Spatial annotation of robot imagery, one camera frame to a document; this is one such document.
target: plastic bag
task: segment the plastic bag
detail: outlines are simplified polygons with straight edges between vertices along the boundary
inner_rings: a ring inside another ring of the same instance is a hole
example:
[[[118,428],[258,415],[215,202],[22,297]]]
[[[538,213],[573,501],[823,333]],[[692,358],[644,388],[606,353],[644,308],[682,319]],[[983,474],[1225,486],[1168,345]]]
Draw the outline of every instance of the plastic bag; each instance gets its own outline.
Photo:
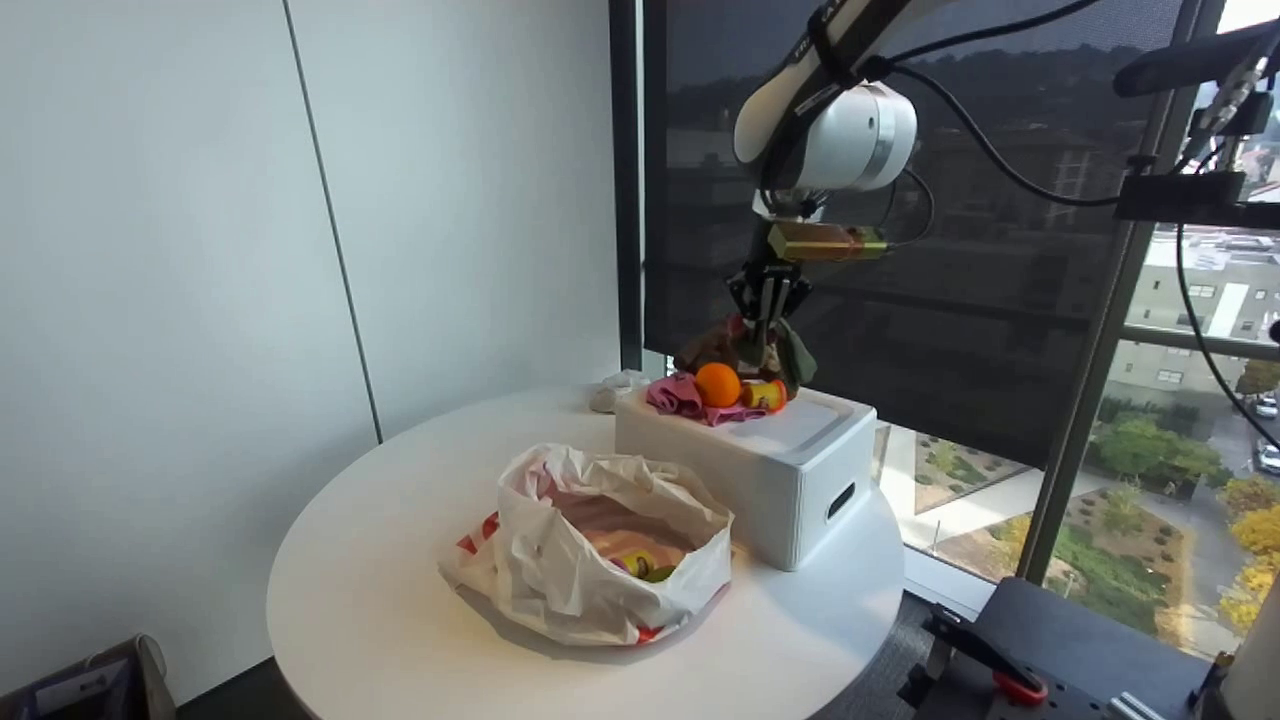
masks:
[[[657,645],[729,587],[733,512],[688,467],[540,443],[445,574],[561,645]]]

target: white styrofoam box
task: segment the white styrofoam box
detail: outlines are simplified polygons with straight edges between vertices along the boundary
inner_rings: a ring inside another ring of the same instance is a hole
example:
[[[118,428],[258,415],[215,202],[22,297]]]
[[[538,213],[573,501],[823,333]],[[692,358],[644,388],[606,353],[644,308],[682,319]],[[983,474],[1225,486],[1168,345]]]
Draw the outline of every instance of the white styrofoam box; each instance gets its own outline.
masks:
[[[877,407],[801,392],[784,413],[743,422],[666,415],[644,388],[618,395],[618,451],[699,470],[735,512],[735,536],[777,569],[801,569],[874,493]]]

